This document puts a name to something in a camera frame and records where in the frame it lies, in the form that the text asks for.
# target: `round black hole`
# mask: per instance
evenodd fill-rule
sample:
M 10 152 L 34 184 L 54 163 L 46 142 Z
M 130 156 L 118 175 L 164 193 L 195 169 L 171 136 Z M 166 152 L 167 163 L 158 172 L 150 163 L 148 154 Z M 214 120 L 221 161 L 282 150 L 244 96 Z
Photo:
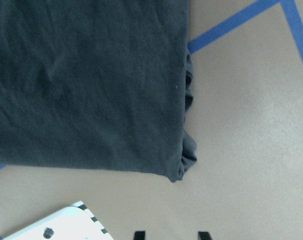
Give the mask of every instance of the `round black hole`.
M 46 227 L 45 231 L 43 232 L 43 237 L 45 239 L 50 239 L 53 235 L 54 235 L 54 231 L 51 228 Z

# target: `black and white striped edge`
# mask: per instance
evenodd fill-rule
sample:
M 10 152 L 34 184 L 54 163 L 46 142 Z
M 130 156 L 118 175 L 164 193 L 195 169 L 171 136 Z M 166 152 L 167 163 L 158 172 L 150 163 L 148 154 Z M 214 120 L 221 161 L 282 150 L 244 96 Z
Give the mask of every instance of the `black and white striped edge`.
M 88 207 L 82 202 L 82 201 L 78 201 L 75 202 L 74 204 L 72 204 L 71 206 L 73 207 L 77 207 L 81 210 L 83 210 L 85 213 L 87 213 L 89 215 L 89 217 L 91 218 L 91 220 L 98 226 L 98 228 L 101 230 L 101 232 L 104 235 L 109 235 L 112 238 L 112 236 L 108 233 L 108 231 L 104 228 L 104 226 L 97 220 L 97 218 L 94 216 L 94 214 L 88 209 Z

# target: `beige surface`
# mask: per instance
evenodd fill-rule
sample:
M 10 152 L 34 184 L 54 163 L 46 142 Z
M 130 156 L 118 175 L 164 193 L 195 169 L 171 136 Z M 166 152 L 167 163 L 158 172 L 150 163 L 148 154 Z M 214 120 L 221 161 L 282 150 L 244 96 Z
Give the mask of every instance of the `beige surface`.
M 252 0 L 191 1 L 191 38 Z M 297 0 L 303 20 L 303 0 Z M 77 200 L 115 240 L 303 240 L 303 63 L 280 4 L 193 55 L 198 163 L 153 174 L 7 166 L 0 234 Z

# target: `floor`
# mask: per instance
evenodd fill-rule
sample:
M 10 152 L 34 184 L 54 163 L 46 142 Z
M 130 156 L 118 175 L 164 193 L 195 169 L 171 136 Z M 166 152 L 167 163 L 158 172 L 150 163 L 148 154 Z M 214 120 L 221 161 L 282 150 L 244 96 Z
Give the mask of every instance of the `floor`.
M 191 0 L 190 40 L 256 2 Z M 303 0 L 295 3 L 303 23 Z M 198 162 L 183 181 L 6 166 L 0 235 L 82 200 L 115 240 L 137 230 L 147 240 L 196 240 L 198 231 L 213 240 L 303 240 L 303 60 L 281 3 L 192 59 L 195 99 L 185 128 Z

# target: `dark gray cloth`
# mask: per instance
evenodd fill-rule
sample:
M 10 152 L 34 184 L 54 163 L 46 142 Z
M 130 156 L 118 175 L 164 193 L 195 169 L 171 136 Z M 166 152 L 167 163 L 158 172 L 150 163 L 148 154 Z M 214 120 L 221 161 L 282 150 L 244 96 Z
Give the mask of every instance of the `dark gray cloth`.
M 188 0 L 0 0 L 0 164 L 182 179 Z

